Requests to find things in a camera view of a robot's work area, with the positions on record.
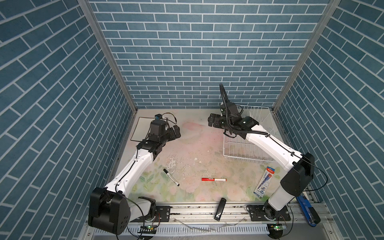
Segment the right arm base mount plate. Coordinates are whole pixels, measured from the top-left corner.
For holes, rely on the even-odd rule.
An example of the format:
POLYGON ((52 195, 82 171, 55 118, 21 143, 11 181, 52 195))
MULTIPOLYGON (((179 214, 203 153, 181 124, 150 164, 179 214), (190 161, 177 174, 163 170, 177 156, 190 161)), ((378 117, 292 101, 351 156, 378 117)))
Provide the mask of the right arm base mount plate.
POLYGON ((264 211, 263 205, 247 205, 246 210, 250 215, 252 222, 261 222, 261 221, 277 221, 277 220, 285 220, 286 222, 292 219, 290 211, 287 206, 284 206, 282 210, 280 210, 279 215, 275 217, 268 218, 267 214, 264 211))

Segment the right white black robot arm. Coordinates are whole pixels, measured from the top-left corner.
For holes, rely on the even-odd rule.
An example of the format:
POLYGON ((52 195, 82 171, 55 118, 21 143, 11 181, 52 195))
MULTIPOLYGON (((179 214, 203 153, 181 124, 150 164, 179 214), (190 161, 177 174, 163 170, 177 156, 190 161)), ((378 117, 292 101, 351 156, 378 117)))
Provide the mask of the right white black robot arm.
POLYGON ((210 127, 223 129, 258 146, 272 157, 287 172, 280 186, 264 204, 264 215, 275 220, 281 210, 294 198, 299 197, 314 178, 315 158, 310 153, 302 154, 290 148, 251 117, 242 118, 239 114, 221 116, 210 114, 210 127))

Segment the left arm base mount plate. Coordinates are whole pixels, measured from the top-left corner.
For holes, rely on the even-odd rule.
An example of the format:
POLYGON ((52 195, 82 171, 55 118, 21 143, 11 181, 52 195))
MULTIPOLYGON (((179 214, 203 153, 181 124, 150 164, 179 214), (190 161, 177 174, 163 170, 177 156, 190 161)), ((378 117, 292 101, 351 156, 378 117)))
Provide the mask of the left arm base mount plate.
POLYGON ((145 216, 146 222, 169 222, 171 215, 171 206, 156 206, 156 211, 154 214, 149 212, 145 216))

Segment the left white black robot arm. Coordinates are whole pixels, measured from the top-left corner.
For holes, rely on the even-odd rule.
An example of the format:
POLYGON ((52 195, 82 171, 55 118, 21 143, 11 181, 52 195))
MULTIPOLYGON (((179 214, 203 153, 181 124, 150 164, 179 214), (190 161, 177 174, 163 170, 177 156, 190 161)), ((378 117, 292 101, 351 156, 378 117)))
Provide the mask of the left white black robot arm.
POLYGON ((134 202, 129 195, 166 143, 180 137, 177 125, 170 126, 164 119, 151 121, 147 137, 137 144, 137 150, 127 165, 103 188, 95 188, 91 192, 89 226, 120 235, 133 220, 142 223, 152 220, 156 215, 156 201, 140 197, 138 202, 134 202))

